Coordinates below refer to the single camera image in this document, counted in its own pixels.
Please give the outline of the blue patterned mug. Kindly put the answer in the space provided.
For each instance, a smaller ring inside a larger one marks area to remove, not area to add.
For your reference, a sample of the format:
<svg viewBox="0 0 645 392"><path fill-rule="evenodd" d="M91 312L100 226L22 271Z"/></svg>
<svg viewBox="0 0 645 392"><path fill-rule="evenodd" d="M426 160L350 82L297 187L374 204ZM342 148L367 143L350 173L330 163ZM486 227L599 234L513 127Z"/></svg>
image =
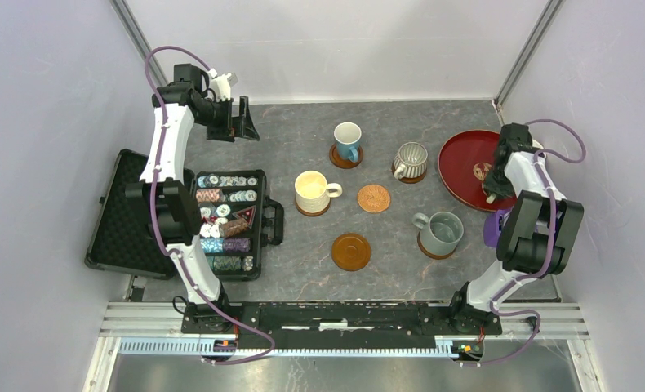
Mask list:
<svg viewBox="0 0 645 392"><path fill-rule="evenodd" d="M333 135L338 155L344 160L358 163L361 160L362 130L360 126L354 122L342 122L335 127Z"/></svg>

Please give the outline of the grey ribbed mug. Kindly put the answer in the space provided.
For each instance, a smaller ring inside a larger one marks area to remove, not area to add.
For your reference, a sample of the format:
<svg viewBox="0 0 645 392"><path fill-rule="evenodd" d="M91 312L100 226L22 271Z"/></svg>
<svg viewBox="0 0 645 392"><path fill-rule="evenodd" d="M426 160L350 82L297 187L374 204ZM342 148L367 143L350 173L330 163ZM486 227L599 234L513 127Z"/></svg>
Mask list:
<svg viewBox="0 0 645 392"><path fill-rule="evenodd" d="M403 144L396 153L392 172L397 180L402 177L417 177L427 170L428 151L420 143L410 141Z"/></svg>

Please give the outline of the cream mug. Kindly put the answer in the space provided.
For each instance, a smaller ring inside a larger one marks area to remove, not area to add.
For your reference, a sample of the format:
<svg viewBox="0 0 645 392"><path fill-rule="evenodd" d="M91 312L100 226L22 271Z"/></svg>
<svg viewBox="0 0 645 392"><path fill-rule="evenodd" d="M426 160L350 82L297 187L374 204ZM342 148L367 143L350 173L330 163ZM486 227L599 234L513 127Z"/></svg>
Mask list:
<svg viewBox="0 0 645 392"><path fill-rule="evenodd" d="M307 212L319 212L333 198L340 197L340 184L329 183L319 171L304 171L295 180L295 200Z"/></svg>

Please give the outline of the woven light brown coaster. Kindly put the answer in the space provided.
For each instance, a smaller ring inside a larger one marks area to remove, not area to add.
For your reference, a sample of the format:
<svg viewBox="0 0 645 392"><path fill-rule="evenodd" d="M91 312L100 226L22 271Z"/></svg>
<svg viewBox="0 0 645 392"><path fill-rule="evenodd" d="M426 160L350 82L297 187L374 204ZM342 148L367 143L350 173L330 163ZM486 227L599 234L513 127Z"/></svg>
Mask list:
<svg viewBox="0 0 645 392"><path fill-rule="evenodd" d="M357 202L365 212L380 213L389 208L391 195L384 186L369 184L358 191Z"/></svg>

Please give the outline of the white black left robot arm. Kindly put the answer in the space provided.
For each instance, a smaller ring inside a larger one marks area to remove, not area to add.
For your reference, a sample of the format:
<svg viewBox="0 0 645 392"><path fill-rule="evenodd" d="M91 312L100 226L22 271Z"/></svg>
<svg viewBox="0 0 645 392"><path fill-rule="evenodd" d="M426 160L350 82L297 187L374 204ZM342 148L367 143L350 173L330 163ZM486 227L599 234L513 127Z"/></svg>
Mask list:
<svg viewBox="0 0 645 392"><path fill-rule="evenodd" d="M240 96L232 114L234 73L180 64L166 86L151 85L154 131L145 169L126 188L126 197L175 265L188 294L188 305L201 314L212 332L224 332L233 322L229 300L200 248L202 222L198 203L183 179L185 152L194 125L207 129L211 140L259 140L247 96Z"/></svg>

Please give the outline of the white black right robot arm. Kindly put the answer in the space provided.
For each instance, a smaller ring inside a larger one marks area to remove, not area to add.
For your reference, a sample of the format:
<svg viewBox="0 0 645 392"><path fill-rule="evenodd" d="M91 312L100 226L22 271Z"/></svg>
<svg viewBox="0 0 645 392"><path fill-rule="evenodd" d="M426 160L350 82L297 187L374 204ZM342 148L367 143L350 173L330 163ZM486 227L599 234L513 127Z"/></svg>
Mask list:
<svg viewBox="0 0 645 392"><path fill-rule="evenodd" d="M581 137L566 124L561 127L577 141L579 157L537 148L530 125L513 122L500 130L485 188L498 197L514 196L516 203L501 226L496 260L452 297L447 320L456 332L468 333L479 324L493 323L502 301L526 284L562 273L572 253L584 207L555 186L546 163L551 157L582 163L587 150Z"/></svg>

